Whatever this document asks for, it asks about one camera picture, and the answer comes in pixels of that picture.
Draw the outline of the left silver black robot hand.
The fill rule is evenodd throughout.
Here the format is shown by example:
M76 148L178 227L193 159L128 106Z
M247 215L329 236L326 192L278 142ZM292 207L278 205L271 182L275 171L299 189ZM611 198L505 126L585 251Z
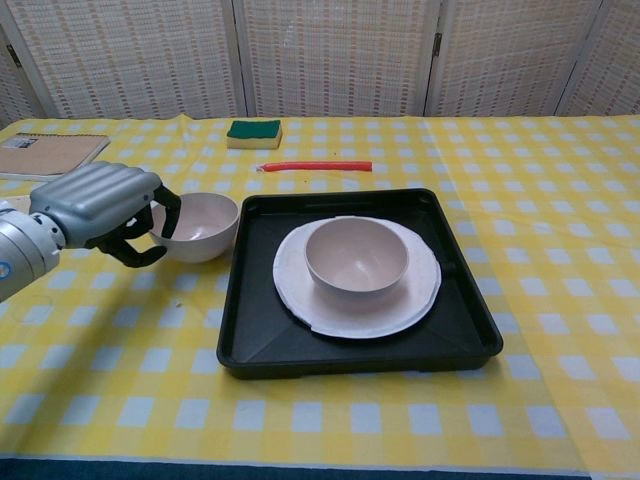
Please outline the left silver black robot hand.
M153 172L97 161L33 190L29 213L50 218L69 249L97 248L127 267L142 268L167 253L164 246L138 252L128 243L153 228L153 202L165 207L161 235L170 238L179 220L181 198Z

